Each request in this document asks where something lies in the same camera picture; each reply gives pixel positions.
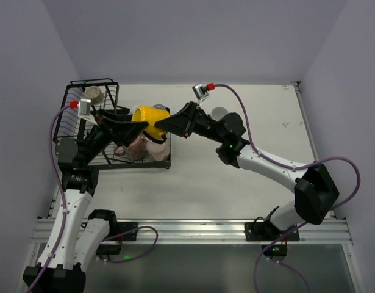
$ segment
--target dish rack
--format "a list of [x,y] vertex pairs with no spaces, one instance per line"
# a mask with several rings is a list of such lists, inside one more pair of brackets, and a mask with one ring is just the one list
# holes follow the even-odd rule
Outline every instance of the dish rack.
[[[92,106],[93,110],[112,110],[115,114],[122,114],[122,112],[124,112],[123,107],[118,105],[118,92],[120,86],[111,78],[71,81],[65,89],[61,108],[68,105],[72,101],[80,101],[80,99],[84,97],[85,89],[93,85],[99,87],[104,94],[103,102]],[[79,119],[77,109],[68,108],[57,120],[53,135],[53,142],[57,143],[63,137],[72,137],[76,140],[82,140],[85,138],[87,133],[90,132],[92,127],[93,124],[88,123],[84,119]],[[170,134],[167,135],[166,143],[171,144]],[[171,152],[169,158],[163,162],[156,162],[153,160],[150,154],[140,161],[130,161],[124,156],[116,156],[114,154],[115,146],[115,143],[108,145],[107,148],[105,148],[89,163],[88,167],[98,170],[126,168],[169,169],[171,167]]]

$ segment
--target gray wall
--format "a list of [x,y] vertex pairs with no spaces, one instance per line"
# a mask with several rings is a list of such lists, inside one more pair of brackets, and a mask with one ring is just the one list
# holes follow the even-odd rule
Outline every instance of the gray wall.
[[[347,217],[368,292],[375,292],[375,0],[349,0],[302,82],[320,158],[343,155],[362,175]],[[354,187],[344,163],[329,164],[342,197]]]
[[83,78],[301,80],[346,0],[44,0]]
[[0,292],[13,292],[55,182],[48,127],[78,75],[39,0],[0,1]]

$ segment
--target yellow cup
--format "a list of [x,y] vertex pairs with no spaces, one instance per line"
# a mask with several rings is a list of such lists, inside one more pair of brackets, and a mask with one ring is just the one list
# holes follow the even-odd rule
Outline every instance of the yellow cup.
[[133,113],[132,121],[147,121],[149,125],[145,128],[146,133],[155,139],[162,140],[162,135],[167,134],[155,127],[155,123],[170,116],[166,110],[153,107],[139,106]]

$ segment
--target red connector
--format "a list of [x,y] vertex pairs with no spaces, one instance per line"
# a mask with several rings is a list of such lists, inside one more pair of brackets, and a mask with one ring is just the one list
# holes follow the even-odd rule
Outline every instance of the red connector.
[[207,87],[207,90],[214,90],[216,88],[216,86],[214,85],[214,83],[207,84],[206,87]]
[[72,102],[70,102],[70,108],[71,109],[75,109],[77,107],[79,107],[79,102],[78,101],[72,101]]

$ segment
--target metal wire basket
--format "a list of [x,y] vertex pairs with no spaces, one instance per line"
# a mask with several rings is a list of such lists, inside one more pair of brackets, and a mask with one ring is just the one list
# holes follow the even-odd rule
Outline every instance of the metal wire basket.
[[[71,81],[65,89],[61,108],[72,101],[80,101],[84,96],[85,89],[93,85],[99,87],[104,95],[104,100],[100,104],[92,106],[93,110],[112,110],[115,114],[124,111],[123,107],[118,106],[118,92],[120,87],[117,82],[110,78]],[[90,132],[92,127],[93,125],[91,123],[87,123],[84,119],[79,119],[77,110],[68,108],[57,120],[53,141],[54,143],[57,143],[63,137],[72,137],[77,140],[82,140],[87,133]],[[171,137],[168,134],[167,141],[171,144],[170,138]],[[126,157],[115,156],[115,146],[114,143],[111,143],[98,156],[96,156],[88,166],[98,170],[119,168],[168,169],[171,167],[171,153],[169,158],[163,162],[154,161],[149,154],[140,161],[130,161]]]

